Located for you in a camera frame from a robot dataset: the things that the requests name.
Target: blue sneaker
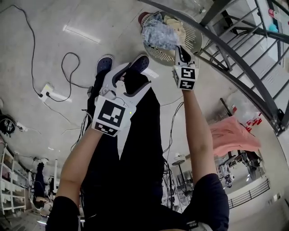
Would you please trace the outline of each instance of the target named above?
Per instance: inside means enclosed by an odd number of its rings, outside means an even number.
[[[149,57],[147,54],[139,55],[131,64],[130,70],[142,73],[149,66]]]
[[[113,57],[111,55],[104,55],[100,58],[97,64],[97,74],[103,70],[111,70],[113,64]]]

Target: white shelf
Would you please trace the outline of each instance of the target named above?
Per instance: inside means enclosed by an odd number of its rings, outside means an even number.
[[[12,207],[8,207],[8,208],[3,208],[3,210],[11,210]]]
[[[21,172],[14,170],[15,173],[17,173],[19,176],[25,178],[26,180],[28,180],[28,178],[26,176],[24,176]]]
[[[1,165],[3,165],[3,167],[5,167],[5,168],[8,170],[8,172],[12,173],[12,169],[11,169],[11,168],[9,168],[7,165],[5,165],[4,163],[3,163],[3,164],[1,164]]]
[[[9,156],[10,159],[12,159],[12,168],[9,168],[6,164],[4,164],[4,159],[5,159],[6,155]],[[21,165],[17,161],[14,160],[13,156],[9,153],[9,151],[7,149],[7,144],[5,144],[5,148],[3,150],[2,159],[0,160],[0,167],[1,167],[1,171],[0,171],[0,205],[2,208],[3,214],[5,214],[4,213],[5,210],[12,210],[12,212],[14,213],[15,212],[14,210],[17,208],[26,209],[25,185],[28,184],[28,178],[23,173],[21,173],[21,170],[23,168],[21,167]],[[2,178],[3,168],[6,168],[10,172],[10,177],[11,177],[10,182],[8,180]],[[25,183],[23,186],[20,186],[21,182],[23,183],[23,179],[21,179],[21,181],[18,181],[18,176],[25,179]],[[3,190],[6,190],[6,189],[8,191],[10,191],[10,194],[6,193],[6,192],[2,192]],[[22,190],[24,190],[24,196],[16,196],[16,195],[14,196],[13,195],[14,191],[22,191]],[[9,205],[9,207],[5,208],[5,205],[3,204],[3,200],[5,198],[8,199],[8,197],[9,197],[9,199],[11,199],[11,205]],[[13,198],[19,198],[22,201],[24,200],[24,205],[14,206]]]
[[[7,194],[7,193],[2,193],[2,195],[14,197],[14,198],[25,198],[24,196],[14,196],[14,195]]]
[[[25,207],[25,205],[21,205],[21,206],[16,206],[16,207],[13,207],[14,209],[16,209],[16,208],[24,208]]]

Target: black railing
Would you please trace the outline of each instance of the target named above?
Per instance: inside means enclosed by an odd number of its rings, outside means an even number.
[[[165,5],[154,2],[153,0],[138,0],[138,1],[147,3],[149,5],[152,5],[167,12],[168,15],[176,17],[176,19],[179,21],[186,22],[194,29],[201,32],[204,36],[206,36],[210,40],[210,42],[208,42],[207,45],[200,50],[200,52],[194,53],[194,55],[197,56],[200,60],[212,66],[215,70],[221,73],[226,79],[228,79],[232,84],[234,84],[236,88],[238,88],[254,104],[254,106],[262,113],[262,115],[269,121],[276,135],[280,135],[282,132],[288,129],[289,104],[285,109],[285,113],[283,113],[283,111],[277,107],[274,100],[278,97],[278,95],[284,92],[284,89],[289,84],[289,80],[277,92],[277,94],[272,97],[262,81],[264,79],[268,80],[268,75],[275,69],[277,65],[274,65],[272,68],[270,68],[270,70],[267,73],[265,73],[265,75],[263,75],[263,77],[261,78],[252,69],[253,64],[249,65],[243,59],[244,55],[242,55],[241,57],[237,53],[237,49],[243,46],[246,43],[246,41],[248,41],[252,36],[255,35],[258,35],[257,38],[259,38],[261,35],[261,37],[270,37],[275,39],[277,41],[277,44],[279,44],[278,46],[279,48],[280,48],[280,41],[289,44],[288,35],[266,30],[262,17],[262,12],[260,11],[257,0],[254,0],[256,7],[254,9],[251,9],[250,12],[245,13],[245,15],[243,15],[241,18],[237,18],[232,15],[227,15],[226,19],[228,18],[233,19],[234,17],[235,22],[232,25],[230,24],[229,28],[227,28],[221,34],[216,34],[216,31],[214,30],[214,25],[221,22],[222,20],[218,20],[215,24],[213,24],[213,22],[215,22],[214,21],[215,17],[224,12],[229,6],[232,6],[239,0],[216,0],[211,6],[211,8],[207,11],[205,17],[202,19],[200,24],[197,23],[193,18],[189,17],[187,14],[183,14],[180,11],[174,10]],[[249,15],[253,15],[256,12],[258,12],[260,16],[261,23],[255,25],[253,23],[247,22],[246,21],[247,17]],[[224,36],[226,33],[229,33],[232,29],[237,29],[237,26],[241,23],[247,25],[245,27],[243,26],[238,27],[238,30],[242,30],[243,32],[233,37],[229,42],[222,40],[222,36]],[[238,41],[238,47],[231,46],[232,43],[231,45],[229,44],[231,41],[233,40],[236,41],[237,39],[240,39]],[[213,55],[210,53],[211,51],[209,51],[209,48],[211,46],[213,46],[213,50],[216,50],[216,52]],[[262,54],[255,61],[255,63],[259,61],[260,58],[263,56],[264,54]],[[252,89],[250,89],[246,84],[244,84],[241,80],[239,80],[237,76],[233,75],[234,72],[231,72],[233,68],[228,57],[230,57],[233,60],[234,64],[239,66],[240,70],[242,70],[244,75],[246,75],[249,78],[249,80],[253,83],[254,87],[258,92],[255,92]],[[282,54],[279,52],[277,64],[281,62],[280,60],[281,57]]]
[[[257,187],[253,188],[252,190],[249,190],[245,193],[243,193],[240,196],[237,196],[235,198],[232,198],[229,200],[229,207],[230,209],[235,208],[241,204],[244,204],[257,196],[260,196],[264,192],[268,191],[270,189],[269,180],[267,179],[262,184],[258,185]]]

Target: red object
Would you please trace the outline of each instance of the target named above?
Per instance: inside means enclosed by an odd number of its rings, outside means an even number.
[[[269,9],[269,10],[268,10],[268,13],[269,13],[269,15],[270,15],[272,18],[274,18],[274,10]]]
[[[260,119],[258,120],[257,125],[259,125],[261,122],[262,122],[262,119],[260,118]]]
[[[237,108],[234,106],[233,107],[233,113],[235,113],[237,111]]]
[[[141,13],[141,14],[139,15],[138,21],[139,21],[139,24],[140,24],[140,25],[141,25],[141,21],[143,20],[143,18],[144,18],[147,14],[149,14],[149,12],[143,12],[143,13]]]
[[[252,126],[254,126],[258,122],[257,119],[254,119]]]
[[[246,127],[246,130],[247,130],[248,132],[251,132],[252,128]]]

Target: person in background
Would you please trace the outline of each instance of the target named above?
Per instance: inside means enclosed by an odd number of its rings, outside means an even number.
[[[34,181],[34,195],[33,195],[33,204],[37,210],[44,208],[44,204],[49,200],[45,197],[45,183],[43,178],[43,168],[44,165],[48,162],[46,158],[42,158],[41,162],[37,166],[37,173]]]
[[[120,78],[128,94],[135,93],[148,82],[141,74],[148,66],[148,56],[140,55]],[[98,62],[98,74],[88,99],[91,116],[94,115],[95,97],[111,67],[111,56],[106,55]],[[131,118],[120,159],[117,137],[93,129],[89,120],[85,134],[62,168],[46,231],[79,230],[80,192],[84,202],[85,231],[194,231],[199,225],[205,228],[198,231],[228,230],[228,197],[216,173],[210,128],[194,91],[182,93],[194,183],[193,197],[185,211],[180,214],[161,204],[165,159],[160,104],[151,88]]]

